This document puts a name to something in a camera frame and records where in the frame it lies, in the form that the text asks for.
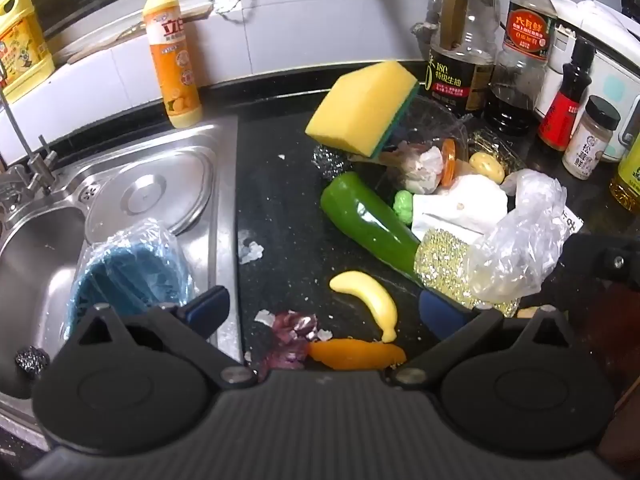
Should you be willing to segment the gold glitter scrub cloth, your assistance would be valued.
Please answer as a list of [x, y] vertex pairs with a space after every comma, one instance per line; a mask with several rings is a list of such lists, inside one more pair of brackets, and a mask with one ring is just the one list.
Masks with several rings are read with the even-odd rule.
[[465, 258], [469, 245], [441, 229], [428, 229], [416, 250], [414, 273], [421, 284], [440, 292], [465, 309], [493, 307], [506, 318], [518, 310], [518, 300], [493, 304], [475, 297], [465, 271]]

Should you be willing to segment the white paper napkin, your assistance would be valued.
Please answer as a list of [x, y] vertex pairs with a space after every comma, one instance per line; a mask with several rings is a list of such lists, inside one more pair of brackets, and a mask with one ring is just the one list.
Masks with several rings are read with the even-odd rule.
[[458, 177], [450, 188], [412, 198], [412, 227], [434, 218], [477, 233], [491, 231], [508, 213], [508, 198], [500, 186], [481, 174]]

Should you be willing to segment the round sink lid cover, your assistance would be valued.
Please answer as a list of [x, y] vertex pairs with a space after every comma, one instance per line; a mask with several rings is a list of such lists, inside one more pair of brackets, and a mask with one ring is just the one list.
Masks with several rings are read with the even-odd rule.
[[145, 219], [179, 234], [205, 208], [213, 182], [214, 166], [197, 150], [170, 150], [133, 162], [96, 194], [86, 218], [86, 240], [102, 243]]

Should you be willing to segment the large green pepper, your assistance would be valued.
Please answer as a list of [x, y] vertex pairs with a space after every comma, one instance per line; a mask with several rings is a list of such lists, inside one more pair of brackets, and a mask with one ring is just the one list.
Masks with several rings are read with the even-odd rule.
[[322, 192], [320, 208], [337, 229], [375, 258], [408, 280], [419, 281], [414, 272], [419, 240], [356, 172], [336, 177]]

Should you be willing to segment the yellow toy banana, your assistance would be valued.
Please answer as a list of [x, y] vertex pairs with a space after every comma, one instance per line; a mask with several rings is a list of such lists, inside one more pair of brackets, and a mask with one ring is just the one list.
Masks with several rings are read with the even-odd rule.
[[390, 344], [396, 340], [398, 311], [395, 301], [375, 278], [360, 271], [346, 271], [331, 278], [329, 286], [334, 292], [354, 296], [367, 306], [382, 330], [383, 342]]

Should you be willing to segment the yellow green sponge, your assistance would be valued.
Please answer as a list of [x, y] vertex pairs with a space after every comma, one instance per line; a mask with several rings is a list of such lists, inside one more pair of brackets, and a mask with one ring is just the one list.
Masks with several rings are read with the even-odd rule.
[[328, 148], [378, 156], [418, 90], [416, 77], [396, 61], [360, 68], [337, 79], [305, 133]]

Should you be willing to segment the steel wool ball in sink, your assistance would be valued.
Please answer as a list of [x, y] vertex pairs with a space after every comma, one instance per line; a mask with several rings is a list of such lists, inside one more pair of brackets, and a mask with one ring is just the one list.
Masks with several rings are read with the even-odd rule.
[[50, 365], [50, 356], [43, 349], [28, 346], [21, 348], [14, 356], [17, 368], [29, 379], [38, 378]]

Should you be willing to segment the yellow toy potato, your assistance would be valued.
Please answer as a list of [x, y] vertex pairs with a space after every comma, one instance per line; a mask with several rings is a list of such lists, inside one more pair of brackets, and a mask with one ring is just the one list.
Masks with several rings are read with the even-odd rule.
[[497, 184], [501, 184], [506, 177], [503, 166], [491, 154], [476, 152], [470, 157], [469, 164], [475, 172]]

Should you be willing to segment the white rice cooker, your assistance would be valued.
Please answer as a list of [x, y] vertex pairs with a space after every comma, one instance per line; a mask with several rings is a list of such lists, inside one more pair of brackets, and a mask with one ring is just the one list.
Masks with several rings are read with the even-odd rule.
[[563, 65], [570, 62], [579, 39], [589, 42], [594, 57], [591, 84], [584, 96], [600, 96], [620, 114], [602, 159], [619, 162], [639, 131], [639, 26], [596, 0], [552, 0], [556, 11], [544, 83], [535, 104], [546, 116], [562, 82]]

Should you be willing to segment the small green toy broccoli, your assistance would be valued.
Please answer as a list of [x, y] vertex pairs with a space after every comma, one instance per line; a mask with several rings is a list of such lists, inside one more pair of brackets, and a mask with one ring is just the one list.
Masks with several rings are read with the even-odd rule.
[[398, 191], [394, 198], [393, 211], [405, 226], [410, 226], [413, 218], [413, 194], [406, 190]]

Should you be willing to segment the clear plastic bag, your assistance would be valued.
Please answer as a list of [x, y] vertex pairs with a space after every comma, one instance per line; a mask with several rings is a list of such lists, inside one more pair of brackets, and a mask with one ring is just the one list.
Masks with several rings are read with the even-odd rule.
[[570, 228], [563, 220], [566, 188], [555, 178], [523, 169], [503, 182], [514, 208], [465, 258], [472, 295], [506, 304], [541, 291], [559, 261]]

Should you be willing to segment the orange dish soap bottle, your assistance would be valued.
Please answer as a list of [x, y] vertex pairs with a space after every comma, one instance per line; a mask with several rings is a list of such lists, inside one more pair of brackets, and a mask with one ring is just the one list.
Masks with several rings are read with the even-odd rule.
[[160, 95], [171, 125], [196, 125], [203, 116], [178, 0], [146, 0], [142, 11]]

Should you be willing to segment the yellow detergent jug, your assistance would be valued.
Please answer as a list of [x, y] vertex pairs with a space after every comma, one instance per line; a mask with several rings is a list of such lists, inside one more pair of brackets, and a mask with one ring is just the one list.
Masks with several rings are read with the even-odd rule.
[[10, 103], [34, 90], [55, 71], [32, 0], [1, 0], [3, 93]]

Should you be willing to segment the clear glass bowl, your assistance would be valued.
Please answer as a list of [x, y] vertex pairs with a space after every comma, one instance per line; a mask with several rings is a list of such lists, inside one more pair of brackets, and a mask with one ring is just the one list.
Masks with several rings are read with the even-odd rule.
[[[427, 148], [436, 145], [442, 149], [442, 141], [452, 139], [456, 142], [456, 173], [457, 162], [464, 162], [469, 158], [468, 134], [462, 118], [457, 118], [439, 103], [427, 99], [425, 96], [417, 96], [408, 105], [407, 109], [393, 128], [384, 150], [378, 155], [378, 160], [387, 168], [387, 160], [384, 153], [390, 153], [398, 149], [399, 144], [405, 141], [409, 144], [424, 144]], [[387, 174], [397, 187], [390, 170]]]

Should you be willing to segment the blue bin with plastic liner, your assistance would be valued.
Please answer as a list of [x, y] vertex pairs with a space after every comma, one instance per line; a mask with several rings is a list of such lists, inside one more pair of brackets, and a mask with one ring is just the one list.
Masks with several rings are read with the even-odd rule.
[[120, 316], [137, 315], [159, 304], [184, 306], [197, 291], [178, 238], [145, 219], [82, 252], [61, 335], [70, 338], [96, 304], [108, 304]]

